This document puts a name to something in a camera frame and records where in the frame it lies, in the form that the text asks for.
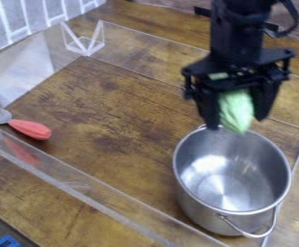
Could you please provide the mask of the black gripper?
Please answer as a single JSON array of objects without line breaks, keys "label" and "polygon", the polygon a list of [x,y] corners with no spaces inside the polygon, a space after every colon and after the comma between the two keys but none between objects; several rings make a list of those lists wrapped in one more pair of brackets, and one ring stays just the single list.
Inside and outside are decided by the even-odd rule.
[{"label": "black gripper", "polygon": [[230,90],[249,89],[255,119],[269,117],[295,52],[290,48],[266,48],[263,36],[282,38],[294,30],[295,25],[281,30],[267,22],[235,23],[223,18],[211,21],[210,52],[181,72],[185,97],[197,101],[209,129],[219,126],[218,93]]}]

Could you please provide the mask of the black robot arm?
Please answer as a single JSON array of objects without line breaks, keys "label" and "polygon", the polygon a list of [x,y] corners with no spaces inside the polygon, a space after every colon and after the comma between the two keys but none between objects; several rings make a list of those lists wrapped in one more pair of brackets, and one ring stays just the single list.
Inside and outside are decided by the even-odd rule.
[{"label": "black robot arm", "polygon": [[185,96],[197,102],[210,129],[223,126],[238,133],[267,118],[289,79],[289,48],[266,48],[263,37],[281,38],[295,28],[267,25],[273,6],[282,3],[294,19],[299,13],[290,0],[213,0],[210,53],[182,69]]}]

